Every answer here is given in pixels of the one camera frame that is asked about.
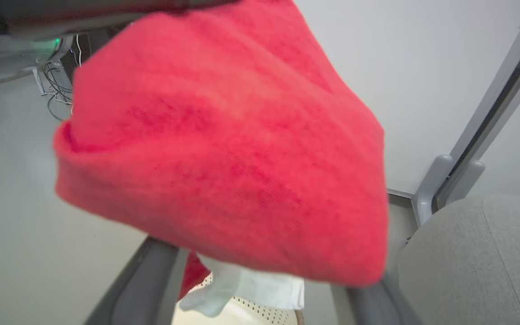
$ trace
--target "floor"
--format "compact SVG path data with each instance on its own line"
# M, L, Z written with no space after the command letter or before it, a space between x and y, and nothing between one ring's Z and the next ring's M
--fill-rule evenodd
M394 276L398 253L403 249L406 240L417 230L411 201L406 198L389 196L390 198L390 234L389 255L386 271ZM338 310L334 305L334 297L339 291L333 290L328 283L306 281L305 310L306 325L346 325L339 323L338 315L347 311Z
M33 76L0 90L0 325L81 324L145 234L60 200L49 96Z

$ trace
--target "wire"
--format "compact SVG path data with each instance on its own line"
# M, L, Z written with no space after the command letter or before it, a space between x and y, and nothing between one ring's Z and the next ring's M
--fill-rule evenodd
M58 92L58 91L55 91L55 92L54 92L54 91L51 91L51 90L52 90L52 89L51 89L51 86L49 86L47 89L49 89L50 92L49 92L49 93L46 93L46 95L50 95L50 94L51 94L51 95L53 95L53 94L56 94L56 95L57 95L57 94L60 94L62 97L64 97L64 99L66 99L66 100L68 100L68 101L72 101L72 99L71 99L70 97L68 97L65 93L61 93L61 92Z
M61 99L57 99L57 97L54 98L53 100L56 101L56 102L60 102L60 103L67 104L67 105L73 105L73 104L74 104L74 103L72 103L72 102L66 102L66 101L62 101Z
M64 121L64 120L60 119L59 117L57 117L57 115L55 115L55 114L53 113L53 111L51 111L51 108L49 107L49 103L51 103L51 100L54 99L55 97L56 97L56 94L53 94L53 96L52 96L52 97L47 101L47 110L49 111L49 113L51 113L51 115L52 115L53 117L56 118L56 120L58 120L58 121Z
M79 46L79 34L76 35L76 43L78 44L78 50L80 52L79 66L81 66L81 47Z
M53 81L51 80L51 78L49 78L49 73L52 71L52 70L59 70L58 68L50 68L49 66L47 66L47 64L45 66L43 66L43 74L45 76L45 78L47 79L47 82L50 83L50 86L52 86L52 88L54 88L54 90L56 92L61 92L61 91L65 91L67 93L71 93L72 90L71 89L68 89L68 88L65 88L64 86L60 85L57 83L57 80L56 80L56 77L51 74L51 77L53 78Z
M74 55L74 61L76 62L76 65L78 64L78 58L76 57L76 52L70 47L70 52Z
M47 89L49 89L49 90L54 90L54 91L52 91L50 94L53 94L54 92L57 93L57 90L54 89L53 86L52 86L51 84L49 85L49 87L47 87ZM74 93L73 91L71 91L71 90L66 90L66 89L62 89L62 90L60 90L60 91L66 93L66 94L73 94L73 93Z
M39 78L39 69L37 70L37 72L36 72L36 74L35 74L35 78L37 78L37 82L39 82L39 84L42 84L42 81L41 81L41 79ZM46 76L46 78L47 78L47 81L50 83L50 85L49 85L49 87L47 87L47 89L49 89L49 90L55 90L55 91L56 91L55 94L58 94L58 90L57 90L57 88L54 87L53 84L55 84L55 85L58 86L58 87L61 87L61 86L60 86L59 84L56 84L56 83L52 82L51 80L49 80L49 78L48 78L47 76ZM72 93L71 90L67 90L66 88L65 88L65 89L62 89L62 91L65 92L65 93ZM45 95L51 95L51 94L54 94L54 93L53 93L53 92L49 92L49 91L45 91L45 90L44 90L42 96L45 96ZM70 101L72 100L71 98L65 96L64 94L63 94L63 96L66 97L67 99L69 99Z

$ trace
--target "red towel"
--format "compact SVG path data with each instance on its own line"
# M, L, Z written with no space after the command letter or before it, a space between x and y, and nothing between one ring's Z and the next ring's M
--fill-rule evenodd
M380 278L384 132L290 0L147 16L76 71L74 102L64 200L249 268ZM207 273L193 260L182 292Z

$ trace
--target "white towel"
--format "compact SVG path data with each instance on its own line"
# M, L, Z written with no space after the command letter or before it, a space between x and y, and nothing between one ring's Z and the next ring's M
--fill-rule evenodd
M212 283L194 290L180 301L183 311L218 316L233 296L272 308L304 308L304 279L297 276L260 272L198 255L212 272Z

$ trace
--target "black cable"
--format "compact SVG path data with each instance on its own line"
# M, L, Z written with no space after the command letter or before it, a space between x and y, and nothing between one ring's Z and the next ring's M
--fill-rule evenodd
M74 49L72 49L72 47L70 47L70 51L71 51L72 54L74 55L74 61L76 61L76 66L79 66L79 64L78 64L78 58L76 57L76 52L74 51Z
M53 115L53 117L55 117L58 121L64 121L62 119L60 119L59 117L57 117L57 115L55 115L53 113L53 111L51 111L51 108L49 107L49 103L51 103L52 99L55 97L56 95L52 95L52 97L49 99L49 101L47 101L47 110L51 113L51 115Z
M59 69L58 68L50 68L47 64L45 66L43 66L43 74L44 74L45 78L47 79L47 82L50 83L50 85L54 88L56 93L61 93L61 91L64 91L66 93L72 93L73 91L71 89L65 88L64 86L58 84L57 80L56 80L56 77L53 74L51 74L51 77L53 78L53 81L49 78L48 74L52 70L59 70Z

